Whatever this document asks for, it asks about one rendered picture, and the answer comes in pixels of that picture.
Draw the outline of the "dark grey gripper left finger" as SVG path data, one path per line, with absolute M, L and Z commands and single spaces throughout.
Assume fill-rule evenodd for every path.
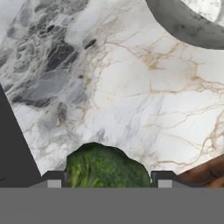
M 35 188 L 67 188 L 68 173 L 66 171 L 47 171 L 32 187 Z

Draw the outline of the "green broccoli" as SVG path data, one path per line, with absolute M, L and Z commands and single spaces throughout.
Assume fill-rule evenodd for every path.
M 146 168 L 122 150 L 100 143 L 85 143 L 66 158 L 71 188 L 151 187 Z

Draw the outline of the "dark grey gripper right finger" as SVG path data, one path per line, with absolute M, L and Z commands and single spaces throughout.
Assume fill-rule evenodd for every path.
M 201 188 L 201 185 L 185 183 L 173 171 L 151 171 L 150 177 L 151 185 L 156 188 Z

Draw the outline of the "dark grey panel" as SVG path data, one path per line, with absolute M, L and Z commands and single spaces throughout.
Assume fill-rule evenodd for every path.
M 29 187 L 41 175 L 0 84 L 0 187 Z

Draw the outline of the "brown wooden cupboard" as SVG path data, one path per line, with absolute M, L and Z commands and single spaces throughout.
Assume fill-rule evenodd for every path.
M 184 171 L 178 177 L 188 184 L 224 188 L 224 154 Z

